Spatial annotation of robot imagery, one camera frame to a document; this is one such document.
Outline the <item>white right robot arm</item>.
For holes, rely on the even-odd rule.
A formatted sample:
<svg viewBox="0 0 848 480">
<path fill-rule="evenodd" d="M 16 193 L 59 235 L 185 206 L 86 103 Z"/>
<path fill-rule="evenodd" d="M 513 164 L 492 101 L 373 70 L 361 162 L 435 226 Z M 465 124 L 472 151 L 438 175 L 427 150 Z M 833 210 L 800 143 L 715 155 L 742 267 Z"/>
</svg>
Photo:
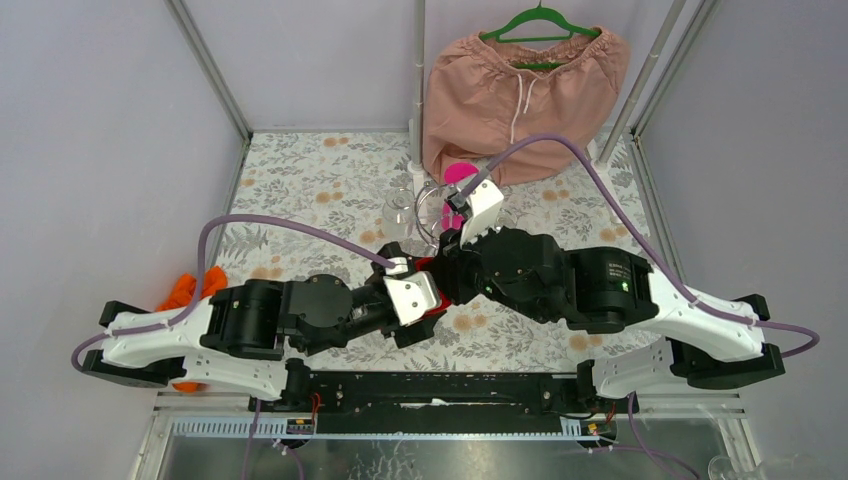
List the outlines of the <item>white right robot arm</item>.
<svg viewBox="0 0 848 480">
<path fill-rule="evenodd" d="M 663 272 L 616 247 L 565 250 L 547 234 L 503 227 L 466 244 L 444 233 L 426 265 L 454 305 L 482 295 L 537 323 L 563 321 L 589 335 L 634 328 L 658 340 L 577 367 L 575 402 L 597 412 L 642 387 L 684 383 L 736 390 L 785 372 L 779 348 L 755 323 L 768 312 L 758 295 L 687 299 Z"/>
</svg>

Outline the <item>red plastic wine glass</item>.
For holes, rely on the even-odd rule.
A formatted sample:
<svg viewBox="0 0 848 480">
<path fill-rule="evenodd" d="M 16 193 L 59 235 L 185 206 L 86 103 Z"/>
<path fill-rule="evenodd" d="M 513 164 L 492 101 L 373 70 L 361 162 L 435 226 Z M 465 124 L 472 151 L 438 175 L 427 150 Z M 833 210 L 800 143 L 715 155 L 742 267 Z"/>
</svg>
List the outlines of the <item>red plastic wine glass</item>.
<svg viewBox="0 0 848 480">
<path fill-rule="evenodd" d="M 424 316 L 436 316 L 437 314 L 444 313 L 452 307 L 453 303 L 451 300 L 437 285 L 438 273 L 440 272 L 440 262 L 437 261 L 435 257 L 420 257 L 414 260 L 414 266 L 417 271 L 425 272 L 428 275 L 428 278 L 430 279 L 430 290 L 435 300 L 434 305 L 428 308 Z"/>
</svg>

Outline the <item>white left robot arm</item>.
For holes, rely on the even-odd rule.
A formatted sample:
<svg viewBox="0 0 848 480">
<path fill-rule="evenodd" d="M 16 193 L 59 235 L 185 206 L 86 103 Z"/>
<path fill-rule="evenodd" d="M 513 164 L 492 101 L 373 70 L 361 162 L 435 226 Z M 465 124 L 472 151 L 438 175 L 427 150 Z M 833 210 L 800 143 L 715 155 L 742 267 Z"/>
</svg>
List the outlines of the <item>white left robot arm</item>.
<svg viewBox="0 0 848 480">
<path fill-rule="evenodd" d="M 365 284 L 351 288 L 333 275 L 306 280 L 252 279 L 224 288 L 192 307 L 159 312 L 108 302 L 104 331 L 95 348 L 77 358 L 87 375 L 136 388 L 194 382 L 276 401 L 296 411 L 309 401 L 308 368 L 290 361 L 286 349 L 311 356 L 344 348 L 378 331 L 405 348 L 431 336 L 449 302 L 428 261 L 385 248 L 399 267 L 374 268 Z"/>
</svg>

